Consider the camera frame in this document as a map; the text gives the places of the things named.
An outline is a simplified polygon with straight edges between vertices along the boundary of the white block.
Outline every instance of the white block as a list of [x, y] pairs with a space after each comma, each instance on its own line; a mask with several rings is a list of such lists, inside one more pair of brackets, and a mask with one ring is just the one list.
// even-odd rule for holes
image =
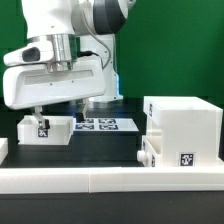
[[91, 168], [89, 192], [122, 192], [123, 174], [121, 168]]
[[7, 155], [8, 155], [8, 140], [7, 138], [0, 138], [0, 164], [2, 164]]
[[218, 165], [222, 109], [196, 97], [145, 97], [144, 112], [145, 166]]
[[18, 124], [19, 144], [25, 145], [68, 145], [73, 134], [73, 117], [44, 116], [49, 119], [50, 129], [40, 130], [33, 116], [25, 116]]
[[1, 169], [0, 194], [89, 192], [89, 170]]

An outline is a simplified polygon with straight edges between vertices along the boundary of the black cable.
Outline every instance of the black cable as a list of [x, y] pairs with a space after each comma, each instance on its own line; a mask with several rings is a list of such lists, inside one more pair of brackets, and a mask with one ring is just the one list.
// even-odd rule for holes
[[[81, 58], [81, 57], [90, 57], [92, 55], [96, 55], [97, 57], [100, 57], [98, 54], [96, 54], [96, 53], [94, 53], [92, 51], [79, 51], [79, 52], [77, 52], [77, 57], [78, 58]], [[100, 57], [100, 59], [101, 59], [101, 66], [103, 68], [103, 60], [102, 60], [101, 57]]]

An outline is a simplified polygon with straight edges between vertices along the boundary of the white platform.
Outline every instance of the white platform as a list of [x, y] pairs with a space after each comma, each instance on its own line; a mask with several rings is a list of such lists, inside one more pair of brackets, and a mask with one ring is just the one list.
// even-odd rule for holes
[[8, 155], [8, 140], [7, 138], [0, 138], [0, 164], [2, 164], [7, 155]]
[[224, 190], [224, 167], [0, 169], [0, 194]]
[[39, 129], [33, 116], [25, 116], [17, 125], [19, 144], [24, 145], [68, 145], [73, 135], [73, 117], [44, 116], [49, 119], [50, 129]]
[[138, 128], [132, 119], [89, 118], [77, 123], [74, 118], [74, 131], [125, 131], [136, 132]]

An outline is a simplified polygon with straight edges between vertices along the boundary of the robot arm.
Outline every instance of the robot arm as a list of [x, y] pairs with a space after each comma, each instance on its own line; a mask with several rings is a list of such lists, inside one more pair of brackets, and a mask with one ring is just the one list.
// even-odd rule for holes
[[4, 57], [8, 107], [23, 109], [102, 95], [101, 60], [77, 58], [76, 36], [111, 34], [135, 0], [22, 0], [29, 44]]

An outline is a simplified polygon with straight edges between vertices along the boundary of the marker sticker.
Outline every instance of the marker sticker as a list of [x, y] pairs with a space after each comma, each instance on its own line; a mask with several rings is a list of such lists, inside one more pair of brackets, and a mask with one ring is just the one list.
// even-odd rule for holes
[[100, 125], [100, 130], [118, 130], [117, 125]]
[[116, 124], [115, 119], [99, 119], [100, 124]]
[[76, 130], [94, 130], [93, 124], [76, 124]]
[[180, 166], [194, 166], [194, 153], [180, 153]]
[[38, 128], [39, 138], [48, 138], [48, 129]]

